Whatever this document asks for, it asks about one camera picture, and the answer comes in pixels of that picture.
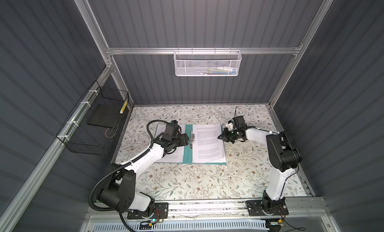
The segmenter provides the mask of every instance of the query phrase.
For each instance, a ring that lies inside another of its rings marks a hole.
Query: open folder
[[[183,164],[227,164],[225,160],[224,142],[217,138],[221,134],[221,125],[219,123],[180,124],[180,127],[181,133],[186,133],[188,135],[189,144],[187,146],[177,147],[174,153],[167,154],[156,162]],[[155,137],[164,132],[165,129],[165,124],[158,124]]]

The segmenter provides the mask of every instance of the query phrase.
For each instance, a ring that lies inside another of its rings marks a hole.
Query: floral pattern
[[[126,161],[148,146],[146,124],[154,119],[179,124],[215,124],[233,118],[235,105],[134,107],[116,158]],[[248,125],[275,131],[265,105],[238,105]],[[156,123],[150,131],[155,133]],[[136,189],[156,200],[261,197],[272,166],[266,145],[255,141],[225,143],[227,165],[154,163],[137,178]],[[288,179],[287,196],[306,196],[297,175]]]

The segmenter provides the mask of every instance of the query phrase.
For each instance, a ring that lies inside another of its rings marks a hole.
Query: white mesh basket
[[[175,51],[177,76],[237,76],[240,68],[240,51]]]

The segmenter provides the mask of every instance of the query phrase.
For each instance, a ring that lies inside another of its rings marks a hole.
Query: black notebook
[[[87,124],[105,128],[116,127],[116,120],[121,115],[120,107],[111,107],[108,105],[98,105],[89,117]]]

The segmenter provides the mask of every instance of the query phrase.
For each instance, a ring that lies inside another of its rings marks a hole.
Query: yellow marker
[[[124,113],[124,110],[125,110],[125,107],[127,107],[127,104],[128,104],[128,100],[126,100],[126,101],[124,102],[124,105],[122,105],[122,108],[121,108],[121,110],[120,110],[120,114],[123,114],[123,113]]]

